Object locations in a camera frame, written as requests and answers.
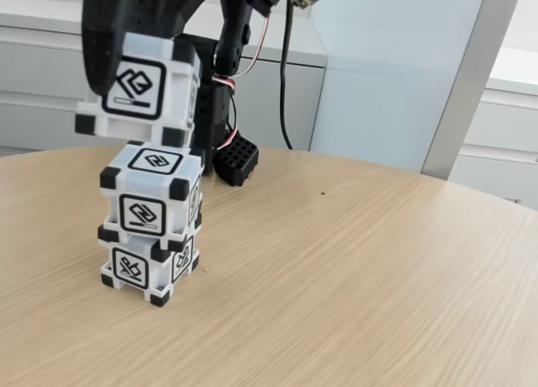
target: black symbol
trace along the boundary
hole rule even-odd
[[[142,271],[139,270],[137,262],[131,263],[127,257],[121,257],[119,261],[120,261],[119,265],[122,268],[122,270],[119,271],[119,273],[121,273],[124,276],[127,276],[128,278],[138,280],[139,282],[142,281],[142,279],[139,278],[139,276],[142,274]]]
[[[130,221],[130,225],[139,225],[140,227],[147,227],[149,229],[156,229],[156,225],[150,225],[152,221],[155,221],[157,215],[151,211],[145,204],[133,204],[129,210],[136,216],[141,223],[136,221]]]
[[[129,98],[116,97],[114,98],[115,103],[142,108],[149,108],[151,106],[151,103],[137,101],[133,95],[133,93],[138,96],[143,95],[153,87],[153,82],[151,82],[150,78],[143,71],[135,73],[132,69],[129,69],[118,76],[116,81]]]
[[[177,255],[179,256],[179,259],[176,263],[176,269],[182,269],[184,265],[188,264],[188,254],[191,251],[189,246],[185,247],[185,250],[183,252],[179,252]]]
[[[165,157],[158,156],[156,154],[146,156],[145,159],[148,161],[149,164],[151,164],[152,167],[166,167],[170,165],[170,162],[168,162]]]
[[[191,212],[193,213],[194,210],[196,209],[196,203],[198,201],[198,192],[199,192],[199,188],[196,187],[195,189],[193,189],[193,197],[191,198]]]

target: cabinet drawer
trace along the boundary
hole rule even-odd
[[[0,91],[84,99],[82,53],[0,43]]]
[[[537,152],[538,105],[536,107],[481,102],[465,143]]]
[[[538,163],[535,161],[535,158],[517,161],[496,156],[460,155],[449,181],[500,198],[532,203],[538,200]]]
[[[71,111],[0,104],[0,146],[47,150],[124,143],[75,133]]]

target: black cable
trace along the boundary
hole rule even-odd
[[[235,106],[235,100],[234,100],[234,97],[232,96],[232,105],[234,107],[234,120],[235,120],[235,126],[237,126],[237,107]]]
[[[293,26],[293,3],[287,0],[286,4],[286,28],[284,30],[284,43],[282,45],[282,60],[280,63],[280,128],[282,129],[282,136],[286,141],[287,148],[293,150],[291,141],[287,137],[286,130],[286,65],[287,54],[289,53],[289,41],[292,37]]]

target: cube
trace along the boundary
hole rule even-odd
[[[189,231],[180,251],[161,250],[158,241],[138,236],[126,244],[100,241],[109,251],[109,260],[101,268],[103,283],[115,289],[129,284],[143,290],[146,301],[162,307],[173,295],[174,284],[198,265],[197,232]]]
[[[112,88],[77,105],[75,132],[189,146],[200,66],[193,44],[127,33]]]
[[[101,172],[109,214],[102,240],[131,236],[159,239],[162,250],[180,251],[188,229],[201,225],[203,153],[131,141]]]

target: wood grain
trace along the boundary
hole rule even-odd
[[[200,266],[158,309],[101,284],[118,148],[0,159],[0,384],[538,385],[538,215],[370,163],[264,150],[205,178]]]

